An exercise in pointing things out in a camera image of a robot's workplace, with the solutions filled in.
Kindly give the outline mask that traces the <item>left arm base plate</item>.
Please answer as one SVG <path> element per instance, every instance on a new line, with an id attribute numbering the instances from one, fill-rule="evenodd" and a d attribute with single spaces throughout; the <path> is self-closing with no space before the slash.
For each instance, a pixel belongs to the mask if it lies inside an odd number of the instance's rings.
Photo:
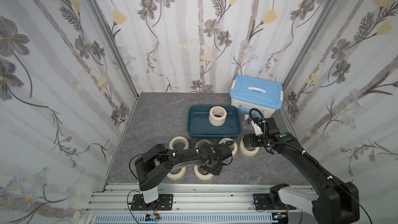
<path id="1" fill-rule="evenodd" d="M 131 211 L 171 211 L 173 207 L 173 194 L 160 194 L 152 203 L 145 203 L 143 194 L 136 194 L 130 202 Z"/>

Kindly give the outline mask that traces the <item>cream tape roll five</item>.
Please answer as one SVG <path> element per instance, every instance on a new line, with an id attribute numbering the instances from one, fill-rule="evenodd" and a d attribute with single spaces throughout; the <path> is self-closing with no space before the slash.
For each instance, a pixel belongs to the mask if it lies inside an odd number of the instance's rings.
<path id="1" fill-rule="evenodd" d="M 243 155 L 245 155 L 245 156 L 247 156 L 247 157 L 253 157 L 253 156 L 255 156 L 255 155 L 259 152 L 260 148 L 259 148 L 259 147 L 255 147 L 253 150 L 249 150 L 249 149 L 247 149 L 247 148 L 245 147 L 244 141 L 241 140 L 240 143 L 239 143 L 239 150 L 240 150 L 240 152 L 241 152 Z"/>

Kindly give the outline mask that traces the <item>cream tape roll two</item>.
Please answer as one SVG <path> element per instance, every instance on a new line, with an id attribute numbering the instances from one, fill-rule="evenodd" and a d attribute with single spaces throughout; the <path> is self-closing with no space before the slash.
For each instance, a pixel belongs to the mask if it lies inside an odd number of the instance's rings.
<path id="1" fill-rule="evenodd" d="M 221 106 L 214 106 L 209 111 L 208 120 L 211 125 L 219 127 L 226 122 L 227 111 Z"/>

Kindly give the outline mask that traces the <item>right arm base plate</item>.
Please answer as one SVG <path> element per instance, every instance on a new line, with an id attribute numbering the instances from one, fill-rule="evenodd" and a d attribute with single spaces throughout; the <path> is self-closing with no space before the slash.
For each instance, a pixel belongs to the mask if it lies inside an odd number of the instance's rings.
<path id="1" fill-rule="evenodd" d="M 283 204 L 278 196 L 274 194 L 253 194 L 254 206 L 258 211 L 287 211 L 288 208 Z"/>

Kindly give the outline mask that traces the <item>cream tape roll four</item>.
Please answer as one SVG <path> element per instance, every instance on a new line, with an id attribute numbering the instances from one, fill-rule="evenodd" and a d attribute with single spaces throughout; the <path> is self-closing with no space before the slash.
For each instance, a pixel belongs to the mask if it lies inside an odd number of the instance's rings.
<path id="1" fill-rule="evenodd" d="M 237 143 L 231 138 L 223 138 L 219 141 L 218 144 L 228 144 L 230 149 L 232 150 L 232 156 L 234 157 L 237 153 L 238 146 Z"/>

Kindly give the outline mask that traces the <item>cream tape roll seven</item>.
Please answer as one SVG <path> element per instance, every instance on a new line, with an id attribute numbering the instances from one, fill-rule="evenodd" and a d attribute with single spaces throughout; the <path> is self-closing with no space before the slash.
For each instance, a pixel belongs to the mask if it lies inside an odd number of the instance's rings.
<path id="1" fill-rule="evenodd" d="M 210 179 L 213 178 L 213 175 L 212 175 L 211 173 L 208 173 L 208 174 L 206 174 L 206 175 L 202 174 L 202 173 L 199 171 L 199 166 L 194 166 L 194 173 L 195 173 L 196 177 L 197 177 L 199 180 L 202 180 L 202 181 L 208 181 L 208 180 L 210 180 Z"/>

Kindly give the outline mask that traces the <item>cream tape roll one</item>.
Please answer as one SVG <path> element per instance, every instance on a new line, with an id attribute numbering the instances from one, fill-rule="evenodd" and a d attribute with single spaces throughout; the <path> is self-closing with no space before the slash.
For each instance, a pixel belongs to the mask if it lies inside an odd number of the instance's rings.
<path id="1" fill-rule="evenodd" d="M 169 143 L 169 149 L 188 149 L 189 148 L 189 142 L 188 140 L 183 137 L 183 136 L 177 136 L 173 138 L 170 143 Z"/>

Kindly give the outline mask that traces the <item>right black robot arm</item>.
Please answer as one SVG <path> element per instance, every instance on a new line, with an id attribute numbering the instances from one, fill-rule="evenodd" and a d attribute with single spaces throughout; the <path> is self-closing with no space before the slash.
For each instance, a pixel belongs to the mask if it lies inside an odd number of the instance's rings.
<path id="1" fill-rule="evenodd" d="M 293 206 L 310 215 L 320 224 L 352 224 L 360 219 L 359 191 L 352 182 L 343 182 L 326 170 L 289 132 L 281 133 L 273 118 L 261 111 L 248 112 L 255 133 L 247 134 L 241 144 L 278 153 L 288 159 L 308 180 L 314 194 L 300 193 L 288 184 L 272 186 L 267 203 L 271 208 Z"/>

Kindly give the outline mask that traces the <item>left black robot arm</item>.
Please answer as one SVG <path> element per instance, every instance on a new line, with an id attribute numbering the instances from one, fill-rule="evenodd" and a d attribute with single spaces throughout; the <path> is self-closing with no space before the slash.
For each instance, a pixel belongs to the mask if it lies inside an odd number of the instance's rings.
<path id="1" fill-rule="evenodd" d="M 145 204 L 159 200 L 158 186 L 174 169 L 197 166 L 208 174 L 218 176 L 228 159 L 233 159 L 234 140 L 220 144 L 204 143 L 197 148 L 175 150 L 157 144 L 149 151 L 134 156 L 129 169 L 138 180 Z"/>

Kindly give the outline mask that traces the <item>cream tape roll three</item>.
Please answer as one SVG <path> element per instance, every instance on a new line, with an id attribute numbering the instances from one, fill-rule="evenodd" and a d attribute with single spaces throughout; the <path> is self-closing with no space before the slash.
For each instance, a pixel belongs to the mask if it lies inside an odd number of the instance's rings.
<path id="1" fill-rule="evenodd" d="M 202 140 L 197 141 L 197 143 L 195 144 L 195 149 L 203 146 L 204 144 L 212 145 L 213 143 L 210 140 L 202 139 Z"/>

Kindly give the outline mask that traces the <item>cream tape roll six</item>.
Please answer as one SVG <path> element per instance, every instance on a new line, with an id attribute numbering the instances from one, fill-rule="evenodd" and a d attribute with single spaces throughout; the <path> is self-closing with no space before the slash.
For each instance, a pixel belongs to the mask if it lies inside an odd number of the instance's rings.
<path id="1" fill-rule="evenodd" d="M 167 177 L 171 180 L 179 180 L 179 179 L 183 178 L 186 171 L 187 171 L 186 167 L 173 169 L 167 174 Z"/>

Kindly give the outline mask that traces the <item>teal plastic storage tray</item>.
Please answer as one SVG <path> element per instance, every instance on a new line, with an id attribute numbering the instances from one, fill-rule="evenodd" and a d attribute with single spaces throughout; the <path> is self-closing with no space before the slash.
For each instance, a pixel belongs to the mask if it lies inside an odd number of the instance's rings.
<path id="1" fill-rule="evenodd" d="M 226 122 L 219 127 L 210 124 L 209 111 L 214 105 L 194 105 L 189 108 L 187 132 L 194 139 L 235 139 L 241 134 L 238 109 L 231 105 L 219 105 L 228 115 Z"/>

